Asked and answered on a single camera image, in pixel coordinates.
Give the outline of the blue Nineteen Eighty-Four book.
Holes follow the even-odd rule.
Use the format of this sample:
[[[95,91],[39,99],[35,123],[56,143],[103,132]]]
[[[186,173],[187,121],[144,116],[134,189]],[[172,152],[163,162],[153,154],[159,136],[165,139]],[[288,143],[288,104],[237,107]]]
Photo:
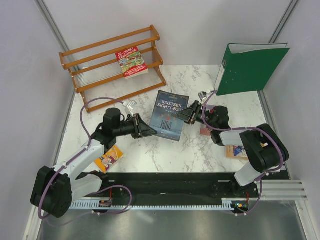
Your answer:
[[[157,137],[179,142],[184,121],[175,117],[187,108],[189,96],[159,90],[153,108],[150,127],[157,131]]]

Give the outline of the purple castle cover book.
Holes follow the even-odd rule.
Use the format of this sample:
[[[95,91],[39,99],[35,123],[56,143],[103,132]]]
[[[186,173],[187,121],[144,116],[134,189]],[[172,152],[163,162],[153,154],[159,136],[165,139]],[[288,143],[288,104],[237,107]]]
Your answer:
[[[206,107],[206,109],[209,111],[210,114],[214,112],[215,105],[209,105]],[[205,124],[201,124],[199,134],[201,136],[211,136],[211,129],[209,129]]]

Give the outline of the red Treehouse book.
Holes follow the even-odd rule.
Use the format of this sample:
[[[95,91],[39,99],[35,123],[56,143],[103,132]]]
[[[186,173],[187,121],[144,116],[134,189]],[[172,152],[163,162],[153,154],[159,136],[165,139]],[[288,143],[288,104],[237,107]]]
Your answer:
[[[130,79],[149,72],[137,46],[115,54],[125,79]]]

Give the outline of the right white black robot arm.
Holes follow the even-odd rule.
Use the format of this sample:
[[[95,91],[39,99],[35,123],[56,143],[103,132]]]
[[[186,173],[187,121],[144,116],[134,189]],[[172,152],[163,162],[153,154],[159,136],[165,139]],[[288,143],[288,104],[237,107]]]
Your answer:
[[[210,130],[211,140],[218,146],[244,148],[248,162],[234,173],[229,184],[229,191],[235,197],[242,196],[247,191],[247,185],[280,170],[289,159],[287,148],[270,125],[264,123],[257,127],[231,128],[229,111],[225,106],[207,110],[195,101],[175,113],[174,117],[189,125],[196,122],[205,125]]]

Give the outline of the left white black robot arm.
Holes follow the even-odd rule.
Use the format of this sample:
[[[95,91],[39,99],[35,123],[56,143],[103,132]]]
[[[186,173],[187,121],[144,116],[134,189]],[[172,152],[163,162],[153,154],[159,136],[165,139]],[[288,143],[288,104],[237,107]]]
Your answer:
[[[117,142],[117,137],[130,135],[140,139],[157,135],[157,131],[147,125],[138,113],[121,119],[118,108],[109,108],[102,122],[88,141],[67,160],[53,166],[43,166],[35,179],[30,203],[56,218],[62,217],[74,201],[92,193],[99,197],[110,191],[108,182],[99,176],[81,173],[95,160],[105,155]]]

